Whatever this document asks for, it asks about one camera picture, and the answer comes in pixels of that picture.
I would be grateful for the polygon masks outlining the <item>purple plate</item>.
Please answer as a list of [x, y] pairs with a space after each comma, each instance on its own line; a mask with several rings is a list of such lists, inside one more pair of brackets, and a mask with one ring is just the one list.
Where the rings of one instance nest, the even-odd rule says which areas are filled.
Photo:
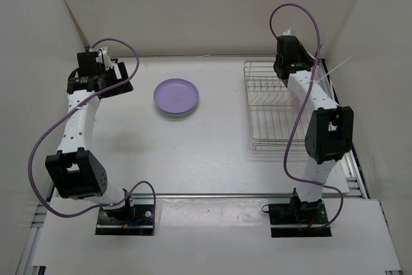
[[169, 113], [181, 113], [197, 107], [200, 93], [190, 81], [167, 79], [155, 88], [153, 99], [159, 109]]

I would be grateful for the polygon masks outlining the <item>blue plate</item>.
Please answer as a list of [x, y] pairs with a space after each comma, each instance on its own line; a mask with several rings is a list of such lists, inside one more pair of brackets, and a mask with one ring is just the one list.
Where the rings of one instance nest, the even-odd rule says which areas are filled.
[[162, 115], [165, 115], [167, 117], [186, 117], [187, 115], [190, 115], [192, 112], [194, 111], [194, 109], [192, 110], [187, 110], [181, 113], [169, 113], [167, 111], [158, 109], [158, 112]]

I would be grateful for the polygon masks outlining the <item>pink plate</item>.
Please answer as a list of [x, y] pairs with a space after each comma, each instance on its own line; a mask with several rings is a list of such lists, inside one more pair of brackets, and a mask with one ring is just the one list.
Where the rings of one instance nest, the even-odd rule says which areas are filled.
[[303, 105], [305, 99], [306, 105], [316, 105], [323, 98], [323, 90], [315, 82], [315, 74], [317, 65], [315, 57], [309, 53], [308, 61], [305, 61], [300, 67], [297, 67], [294, 73], [291, 73], [288, 78], [288, 90]]

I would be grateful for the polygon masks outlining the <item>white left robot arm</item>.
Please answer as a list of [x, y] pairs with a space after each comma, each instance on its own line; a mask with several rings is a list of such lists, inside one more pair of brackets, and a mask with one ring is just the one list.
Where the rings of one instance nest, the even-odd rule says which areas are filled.
[[100, 204], [109, 217], [129, 223], [135, 216], [126, 190], [113, 187], [103, 165], [90, 150], [95, 115], [104, 98], [133, 90], [126, 66], [112, 61], [107, 48], [78, 53], [79, 67], [68, 77], [68, 111], [62, 140], [54, 155], [45, 160], [46, 169], [62, 198]]

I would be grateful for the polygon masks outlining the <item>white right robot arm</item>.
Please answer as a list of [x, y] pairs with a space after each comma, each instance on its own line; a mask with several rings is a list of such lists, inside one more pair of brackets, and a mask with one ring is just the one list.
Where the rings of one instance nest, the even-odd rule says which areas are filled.
[[308, 155], [298, 186], [290, 199], [289, 215], [296, 223], [312, 220], [321, 208], [323, 186], [332, 169], [352, 147], [353, 110], [340, 106], [314, 82], [316, 60], [294, 35], [277, 38], [274, 71], [300, 102], [297, 119], [310, 115], [304, 146]]

